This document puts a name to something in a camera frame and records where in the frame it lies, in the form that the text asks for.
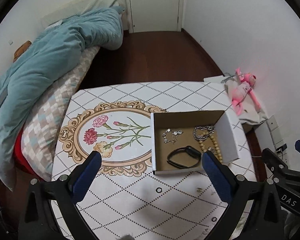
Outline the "checked patterned mattress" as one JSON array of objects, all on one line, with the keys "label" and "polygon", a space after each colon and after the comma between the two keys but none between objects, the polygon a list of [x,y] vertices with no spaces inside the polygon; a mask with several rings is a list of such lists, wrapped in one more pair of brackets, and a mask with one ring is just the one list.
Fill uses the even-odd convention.
[{"label": "checked patterned mattress", "polygon": [[20,137],[22,156],[36,175],[45,181],[52,177],[56,142],[71,97],[87,74],[99,47],[83,50],[76,67],[42,94],[27,117]]}]

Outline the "white cardboard jewelry box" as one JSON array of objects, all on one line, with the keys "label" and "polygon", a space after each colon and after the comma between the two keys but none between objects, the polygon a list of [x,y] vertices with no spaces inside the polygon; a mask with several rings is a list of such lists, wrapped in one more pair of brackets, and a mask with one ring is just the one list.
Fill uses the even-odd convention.
[{"label": "white cardboard jewelry box", "polygon": [[201,154],[200,147],[211,148],[228,164],[239,159],[238,134],[232,124],[236,116],[228,111],[208,110],[192,112],[152,113],[152,170],[156,176],[201,171],[200,164],[194,168],[178,169],[167,163],[173,150],[192,146]]}]

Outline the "white door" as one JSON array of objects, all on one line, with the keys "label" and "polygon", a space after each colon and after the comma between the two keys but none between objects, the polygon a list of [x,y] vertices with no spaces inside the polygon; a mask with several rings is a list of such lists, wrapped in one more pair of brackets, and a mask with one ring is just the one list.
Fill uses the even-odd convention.
[{"label": "white door", "polygon": [[130,33],[181,31],[184,0],[126,0]]}]

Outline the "black power adapter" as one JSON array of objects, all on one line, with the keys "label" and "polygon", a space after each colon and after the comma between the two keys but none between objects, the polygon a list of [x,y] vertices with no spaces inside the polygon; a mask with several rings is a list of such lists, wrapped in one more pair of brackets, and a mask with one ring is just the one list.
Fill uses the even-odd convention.
[{"label": "black power adapter", "polygon": [[279,146],[278,148],[276,148],[276,153],[281,153],[283,154],[283,152],[287,149],[287,144],[283,144],[281,146]]}]

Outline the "brown wooden headboard piece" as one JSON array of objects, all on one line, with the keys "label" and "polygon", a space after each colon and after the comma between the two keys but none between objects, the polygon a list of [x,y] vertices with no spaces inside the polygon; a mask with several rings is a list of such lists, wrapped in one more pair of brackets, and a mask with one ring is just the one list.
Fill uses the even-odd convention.
[{"label": "brown wooden headboard piece", "polygon": [[32,44],[31,41],[26,41],[23,43],[14,53],[13,56],[13,62],[17,61],[17,59],[29,48],[29,46]]}]

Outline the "pink panther plush toy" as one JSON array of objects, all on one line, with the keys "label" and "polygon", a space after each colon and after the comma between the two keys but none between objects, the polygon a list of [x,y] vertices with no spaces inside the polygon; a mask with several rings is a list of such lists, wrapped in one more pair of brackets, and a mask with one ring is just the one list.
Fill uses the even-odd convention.
[{"label": "pink panther plush toy", "polygon": [[241,115],[243,112],[243,101],[247,95],[249,95],[257,110],[261,109],[261,105],[257,100],[254,93],[254,85],[256,83],[256,76],[251,73],[242,73],[240,68],[236,69],[237,77],[240,81],[240,85],[232,91],[232,107],[237,115]]}]

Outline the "teal quilted duvet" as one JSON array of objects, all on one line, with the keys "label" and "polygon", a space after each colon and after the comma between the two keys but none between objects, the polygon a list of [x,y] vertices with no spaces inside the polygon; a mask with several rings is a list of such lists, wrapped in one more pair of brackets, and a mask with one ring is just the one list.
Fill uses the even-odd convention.
[{"label": "teal quilted duvet", "polygon": [[71,16],[43,31],[0,77],[0,180],[11,191],[16,185],[12,159],[15,140],[41,95],[74,69],[83,50],[121,47],[124,8],[99,8]]}]

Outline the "white wall socket strip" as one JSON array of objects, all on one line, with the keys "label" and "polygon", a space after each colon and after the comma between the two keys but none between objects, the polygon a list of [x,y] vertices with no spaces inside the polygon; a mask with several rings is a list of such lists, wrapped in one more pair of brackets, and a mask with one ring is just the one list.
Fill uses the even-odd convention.
[{"label": "white wall socket strip", "polygon": [[288,120],[278,119],[275,115],[271,115],[267,120],[267,126],[270,131],[274,149],[283,144],[287,144],[287,149],[281,153],[276,153],[277,156],[287,165],[289,165],[289,152],[291,150],[289,142],[289,133],[291,126]]}]

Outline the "black smart band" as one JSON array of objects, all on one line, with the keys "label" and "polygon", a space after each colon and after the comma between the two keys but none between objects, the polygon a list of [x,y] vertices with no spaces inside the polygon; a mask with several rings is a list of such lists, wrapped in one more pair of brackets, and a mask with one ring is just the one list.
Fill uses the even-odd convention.
[{"label": "black smart band", "polygon": [[197,167],[202,159],[202,154],[192,146],[185,146],[173,150],[167,156],[167,163],[178,169]]}]

